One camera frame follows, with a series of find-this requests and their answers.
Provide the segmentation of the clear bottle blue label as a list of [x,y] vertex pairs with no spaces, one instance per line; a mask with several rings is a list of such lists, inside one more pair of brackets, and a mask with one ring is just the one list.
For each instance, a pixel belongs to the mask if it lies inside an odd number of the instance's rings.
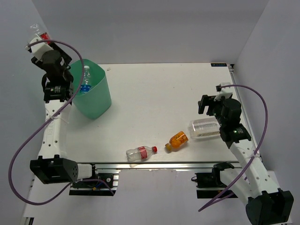
[[85,94],[91,90],[91,75],[90,75],[90,67],[84,66],[84,77],[80,86],[79,92],[81,94]]

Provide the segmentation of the orange juice bottle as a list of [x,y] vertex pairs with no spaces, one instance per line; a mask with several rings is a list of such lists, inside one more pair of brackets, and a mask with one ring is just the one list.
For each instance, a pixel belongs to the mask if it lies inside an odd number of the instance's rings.
[[187,142],[188,142],[187,135],[183,131],[180,131],[169,140],[169,142],[165,145],[165,148],[168,151],[176,150],[179,149],[184,144],[186,144]]

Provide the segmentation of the large red label bottle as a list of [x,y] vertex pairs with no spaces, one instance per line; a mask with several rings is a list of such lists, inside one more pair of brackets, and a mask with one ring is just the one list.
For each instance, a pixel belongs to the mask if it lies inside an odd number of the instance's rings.
[[46,31],[46,29],[40,25],[39,23],[35,23],[31,25],[28,29],[28,38],[27,38],[27,43],[29,44],[31,40],[35,39],[36,36],[39,36],[41,39],[51,39],[50,35]]

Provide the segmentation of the small red label bottle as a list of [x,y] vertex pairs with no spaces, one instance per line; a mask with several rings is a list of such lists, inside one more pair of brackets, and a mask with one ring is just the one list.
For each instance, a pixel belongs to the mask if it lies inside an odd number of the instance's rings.
[[141,146],[135,149],[130,149],[126,151],[126,156],[128,162],[134,161],[143,161],[146,160],[153,154],[156,154],[158,151],[156,146],[148,147],[148,146]]

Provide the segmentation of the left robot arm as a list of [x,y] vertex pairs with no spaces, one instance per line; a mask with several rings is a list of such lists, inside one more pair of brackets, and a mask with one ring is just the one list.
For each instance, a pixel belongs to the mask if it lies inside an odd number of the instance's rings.
[[74,93],[71,58],[54,42],[34,38],[29,44],[32,63],[45,71],[42,88],[45,102],[44,136],[38,157],[30,169],[44,184],[83,180],[88,187],[99,182],[91,164],[79,164],[67,157],[66,137]]

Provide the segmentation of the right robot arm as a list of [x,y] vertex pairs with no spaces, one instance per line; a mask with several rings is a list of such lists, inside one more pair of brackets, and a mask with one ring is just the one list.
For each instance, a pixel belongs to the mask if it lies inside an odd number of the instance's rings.
[[232,97],[203,95],[198,106],[199,114],[208,107],[206,114],[217,119],[222,140],[237,158],[246,176],[243,179],[230,163],[219,163],[212,169],[212,183],[217,187],[228,187],[243,202],[251,224],[287,222],[294,202],[293,195],[279,187],[255,154],[251,136],[240,122],[240,102]]

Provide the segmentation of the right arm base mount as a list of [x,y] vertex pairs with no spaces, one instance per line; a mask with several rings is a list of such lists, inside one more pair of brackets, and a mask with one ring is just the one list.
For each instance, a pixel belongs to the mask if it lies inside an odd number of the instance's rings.
[[198,199],[212,199],[226,187],[226,185],[216,182],[212,172],[198,172],[191,178],[191,181],[196,183]]

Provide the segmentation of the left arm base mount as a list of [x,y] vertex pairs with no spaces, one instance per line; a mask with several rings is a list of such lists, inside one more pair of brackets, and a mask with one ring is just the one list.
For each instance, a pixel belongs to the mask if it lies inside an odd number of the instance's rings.
[[119,171],[98,170],[90,178],[71,185],[70,196],[113,196],[119,181]]

